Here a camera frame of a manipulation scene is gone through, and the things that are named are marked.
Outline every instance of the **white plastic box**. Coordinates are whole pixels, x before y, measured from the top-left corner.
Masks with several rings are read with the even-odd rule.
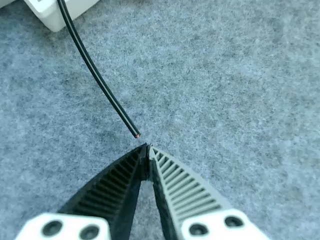
[[[57,0],[24,0],[33,13],[53,32],[66,26]],[[99,0],[65,0],[72,20],[79,17]]]

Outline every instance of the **wire insulation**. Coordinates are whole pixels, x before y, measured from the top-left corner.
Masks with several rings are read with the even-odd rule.
[[[65,0],[57,0],[62,17],[65,21],[65,25],[69,30],[69,33],[76,45],[76,47],[78,48],[85,64],[87,65],[88,69],[90,70],[92,76],[94,77],[94,79],[96,80],[96,82],[98,83],[99,87],[101,88],[101,90],[103,91],[103,93],[105,94],[105,96],[108,98],[109,102],[111,103],[111,105],[114,107],[114,109],[116,110],[116,112],[119,114],[119,116],[121,117],[121,119],[123,120],[124,124],[127,126],[127,128],[130,130],[130,132],[132,133],[132,135],[137,139],[140,137],[140,133],[138,131],[138,129],[136,128],[136,126],[134,125],[134,123],[132,122],[132,120],[129,118],[129,116],[127,115],[127,113],[125,112],[125,110],[122,108],[122,106],[120,105],[120,103],[117,101],[116,97],[114,96],[114,94],[111,92],[110,88],[108,87],[108,85],[106,84],[106,82],[104,81],[103,77],[101,76],[100,72],[98,71],[97,67],[95,66],[94,62],[92,61],[92,59],[90,58],[84,44],[82,43],[78,32],[73,24],[73,21],[70,17],[69,11],[67,9],[67,5]]]

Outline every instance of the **white device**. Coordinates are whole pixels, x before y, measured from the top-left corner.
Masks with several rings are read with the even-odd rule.
[[[111,240],[108,222],[100,217],[45,212],[30,219],[15,240]]]
[[[33,13],[53,32],[66,26],[57,0],[24,0]],[[65,0],[72,20],[79,17],[99,0]]]

